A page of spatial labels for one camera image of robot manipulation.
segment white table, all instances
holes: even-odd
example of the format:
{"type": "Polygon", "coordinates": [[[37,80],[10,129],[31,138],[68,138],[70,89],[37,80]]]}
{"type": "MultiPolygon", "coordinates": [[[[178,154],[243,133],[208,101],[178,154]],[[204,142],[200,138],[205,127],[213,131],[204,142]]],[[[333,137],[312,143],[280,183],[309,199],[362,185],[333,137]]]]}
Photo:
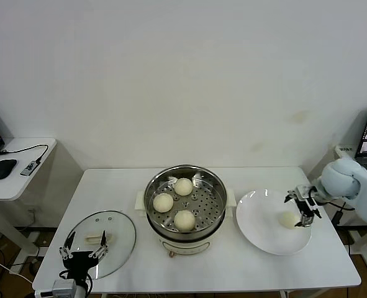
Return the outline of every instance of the white table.
{"type": "MultiPolygon", "coordinates": [[[[256,188],[286,192],[307,178],[300,168],[213,168],[236,200],[256,188]]],[[[361,282],[327,214],[315,219],[312,240],[294,256],[275,256],[252,245],[227,218],[211,246],[192,256],[168,257],[147,219],[134,210],[138,191],[160,169],[85,171],[35,277],[35,290],[51,289],[64,269],[58,254],[70,230],[101,210],[127,214],[137,229],[134,251],[118,271],[94,281],[94,293],[249,292],[356,286],[361,282]]]]}
{"type": "MultiPolygon", "coordinates": [[[[0,202],[10,202],[18,199],[24,192],[27,185],[35,176],[36,172],[43,165],[49,154],[52,152],[56,145],[54,138],[10,138],[5,139],[5,146],[3,149],[7,151],[16,151],[24,148],[28,148],[38,144],[46,144],[49,146],[47,152],[43,155],[41,163],[33,171],[30,176],[22,176],[20,172],[33,160],[36,160],[44,152],[45,147],[37,147],[27,151],[19,153],[11,153],[6,155],[0,155],[0,160],[15,159],[17,164],[12,169],[8,177],[0,180],[0,202]]],[[[27,211],[21,207],[19,212],[24,214],[27,211]]],[[[36,255],[38,248],[33,244],[39,233],[31,233],[29,238],[24,237],[18,232],[9,222],[0,214],[0,232],[18,245],[22,251],[19,253],[15,260],[15,263],[24,263],[24,260],[29,255],[36,255]]],[[[45,250],[41,251],[39,255],[45,254],[45,250]]],[[[20,267],[13,268],[14,270],[20,270],[20,267]]]]}

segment pot handle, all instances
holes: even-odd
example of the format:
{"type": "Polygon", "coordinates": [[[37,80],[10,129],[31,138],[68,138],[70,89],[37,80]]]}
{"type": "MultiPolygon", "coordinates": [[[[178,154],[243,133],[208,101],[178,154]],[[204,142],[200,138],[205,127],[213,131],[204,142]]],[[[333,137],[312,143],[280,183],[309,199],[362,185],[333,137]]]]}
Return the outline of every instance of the pot handle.
{"type": "Polygon", "coordinates": [[[234,190],[227,189],[227,201],[226,201],[226,216],[233,217],[233,208],[237,206],[237,202],[235,200],[234,190]]]}
{"type": "Polygon", "coordinates": [[[138,191],[136,195],[136,201],[135,201],[135,210],[139,211],[139,216],[141,217],[146,216],[146,208],[145,208],[145,204],[143,203],[144,196],[145,196],[144,191],[138,191]]]}

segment steamer basket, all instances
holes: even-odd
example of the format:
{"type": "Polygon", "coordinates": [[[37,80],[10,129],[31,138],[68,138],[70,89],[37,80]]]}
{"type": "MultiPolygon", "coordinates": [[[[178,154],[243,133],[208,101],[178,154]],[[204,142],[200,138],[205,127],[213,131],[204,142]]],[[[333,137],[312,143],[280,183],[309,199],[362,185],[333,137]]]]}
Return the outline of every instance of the steamer basket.
{"type": "Polygon", "coordinates": [[[164,237],[177,242],[194,242],[217,230],[224,218],[227,192],[223,182],[213,172],[192,165],[179,165],[157,174],[147,185],[144,204],[151,226],[164,237]],[[174,183],[179,178],[193,182],[193,191],[188,196],[180,196],[174,191],[174,183]],[[153,208],[155,196],[168,193],[174,204],[170,211],[159,213],[153,208]],[[190,210],[196,225],[190,232],[180,232],[173,219],[181,210],[190,210]]]}

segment white plate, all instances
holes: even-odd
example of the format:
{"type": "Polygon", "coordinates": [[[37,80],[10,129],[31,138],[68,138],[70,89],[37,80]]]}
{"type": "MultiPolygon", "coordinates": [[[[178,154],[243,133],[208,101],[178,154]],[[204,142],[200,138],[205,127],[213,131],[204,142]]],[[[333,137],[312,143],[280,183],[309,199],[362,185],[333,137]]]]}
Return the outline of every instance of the white plate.
{"type": "Polygon", "coordinates": [[[290,230],[278,222],[284,211],[300,215],[295,202],[284,203],[285,195],[270,189],[251,191],[237,204],[238,226],[255,246],[274,255],[293,255],[310,242],[311,227],[290,230]]]}

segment white wall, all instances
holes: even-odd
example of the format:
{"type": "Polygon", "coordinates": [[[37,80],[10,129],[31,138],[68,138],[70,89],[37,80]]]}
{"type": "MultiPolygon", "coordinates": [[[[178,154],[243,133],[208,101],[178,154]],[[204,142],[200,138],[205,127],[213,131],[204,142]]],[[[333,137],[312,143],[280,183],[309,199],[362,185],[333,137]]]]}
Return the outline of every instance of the white wall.
{"type": "Polygon", "coordinates": [[[0,0],[0,119],[82,169],[309,173],[365,109],[367,1],[0,0]]]}

